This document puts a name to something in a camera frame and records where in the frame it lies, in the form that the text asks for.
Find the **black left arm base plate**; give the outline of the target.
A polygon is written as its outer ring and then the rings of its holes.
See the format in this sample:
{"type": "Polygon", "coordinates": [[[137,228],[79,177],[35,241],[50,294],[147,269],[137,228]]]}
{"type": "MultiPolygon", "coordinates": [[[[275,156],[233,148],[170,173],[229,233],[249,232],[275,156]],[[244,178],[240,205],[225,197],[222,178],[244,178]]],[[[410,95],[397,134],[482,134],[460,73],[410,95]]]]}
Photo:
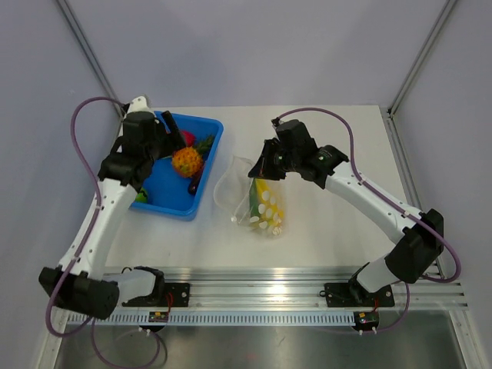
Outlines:
{"type": "Polygon", "coordinates": [[[191,285],[189,283],[163,282],[145,296],[133,298],[122,304],[129,308],[187,308],[191,285]]]}

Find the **clear dotted zip top bag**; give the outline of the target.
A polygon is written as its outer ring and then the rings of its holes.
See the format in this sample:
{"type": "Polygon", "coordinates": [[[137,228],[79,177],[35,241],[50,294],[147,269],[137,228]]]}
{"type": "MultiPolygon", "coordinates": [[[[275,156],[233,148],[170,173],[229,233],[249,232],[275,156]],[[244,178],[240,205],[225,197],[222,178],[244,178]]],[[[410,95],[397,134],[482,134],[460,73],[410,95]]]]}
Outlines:
{"type": "Polygon", "coordinates": [[[231,222],[266,238],[281,235],[286,225],[287,199],[282,183],[250,178],[253,161],[233,156],[214,187],[214,202],[231,222]]]}

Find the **green toy pepper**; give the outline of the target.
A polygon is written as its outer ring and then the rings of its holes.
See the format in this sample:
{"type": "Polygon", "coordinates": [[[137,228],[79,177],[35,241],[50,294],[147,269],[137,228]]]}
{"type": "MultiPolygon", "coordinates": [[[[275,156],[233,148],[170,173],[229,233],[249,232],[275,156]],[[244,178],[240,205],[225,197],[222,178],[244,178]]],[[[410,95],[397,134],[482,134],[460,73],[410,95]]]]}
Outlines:
{"type": "Polygon", "coordinates": [[[254,217],[260,217],[261,214],[258,210],[258,206],[261,204],[261,200],[258,197],[258,189],[256,185],[256,181],[252,181],[251,186],[249,188],[248,192],[248,198],[249,198],[249,210],[250,210],[250,216],[254,217]]]}

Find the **pink toy dragon fruit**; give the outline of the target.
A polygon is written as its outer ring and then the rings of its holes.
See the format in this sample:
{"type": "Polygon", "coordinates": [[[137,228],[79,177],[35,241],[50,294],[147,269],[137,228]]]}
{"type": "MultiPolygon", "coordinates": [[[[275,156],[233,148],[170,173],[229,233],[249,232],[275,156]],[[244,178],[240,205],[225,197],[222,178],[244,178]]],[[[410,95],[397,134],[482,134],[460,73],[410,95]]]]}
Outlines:
{"type": "Polygon", "coordinates": [[[181,130],[181,136],[187,147],[191,147],[196,142],[196,137],[189,131],[181,130]]]}

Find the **yellow toy banana bunch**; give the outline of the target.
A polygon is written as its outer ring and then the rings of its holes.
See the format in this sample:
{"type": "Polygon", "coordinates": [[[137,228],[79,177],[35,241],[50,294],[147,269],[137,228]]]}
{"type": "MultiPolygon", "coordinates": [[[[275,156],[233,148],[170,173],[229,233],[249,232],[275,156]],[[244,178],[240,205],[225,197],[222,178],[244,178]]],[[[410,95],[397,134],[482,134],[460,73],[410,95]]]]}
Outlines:
{"type": "Polygon", "coordinates": [[[255,178],[261,204],[260,217],[251,217],[248,225],[266,237],[279,236],[285,223],[284,188],[280,182],[255,178]]]}

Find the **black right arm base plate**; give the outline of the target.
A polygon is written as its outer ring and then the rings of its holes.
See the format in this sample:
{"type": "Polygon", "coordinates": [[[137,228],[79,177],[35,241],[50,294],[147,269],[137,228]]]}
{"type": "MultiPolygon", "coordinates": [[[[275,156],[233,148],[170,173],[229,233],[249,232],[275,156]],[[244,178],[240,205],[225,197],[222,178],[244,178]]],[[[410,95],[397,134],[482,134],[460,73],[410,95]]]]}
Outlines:
{"type": "Polygon", "coordinates": [[[357,282],[332,282],[324,285],[329,308],[392,308],[395,306],[390,285],[368,292],[357,282]]]}

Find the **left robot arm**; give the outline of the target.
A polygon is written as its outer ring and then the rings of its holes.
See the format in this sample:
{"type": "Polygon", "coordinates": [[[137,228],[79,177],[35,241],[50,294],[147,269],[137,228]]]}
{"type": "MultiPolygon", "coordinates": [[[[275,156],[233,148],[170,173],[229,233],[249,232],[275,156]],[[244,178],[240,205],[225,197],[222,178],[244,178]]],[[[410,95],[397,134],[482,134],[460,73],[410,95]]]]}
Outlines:
{"type": "Polygon", "coordinates": [[[72,246],[56,268],[43,268],[39,282],[49,304],[105,320],[122,304],[129,307],[185,306],[188,284],[167,284],[165,275],[137,266],[113,277],[105,263],[121,221],[153,164],[171,153],[165,127],[150,111],[128,112],[95,181],[95,200],[72,246]]]}

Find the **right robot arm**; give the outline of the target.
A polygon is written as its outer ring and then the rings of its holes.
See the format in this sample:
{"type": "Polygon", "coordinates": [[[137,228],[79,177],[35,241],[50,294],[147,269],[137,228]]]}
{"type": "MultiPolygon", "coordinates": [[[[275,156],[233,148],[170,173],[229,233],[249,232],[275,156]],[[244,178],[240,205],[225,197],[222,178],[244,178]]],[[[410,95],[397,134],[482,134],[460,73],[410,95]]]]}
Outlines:
{"type": "Polygon", "coordinates": [[[354,169],[349,157],[332,145],[319,147],[305,124],[274,120],[275,138],[264,143],[251,178],[280,181],[289,172],[343,198],[372,220],[394,243],[394,248],[360,267],[347,283],[355,305],[372,300],[382,288],[398,281],[415,283],[443,252],[442,215],[412,207],[376,188],[354,169]]]}

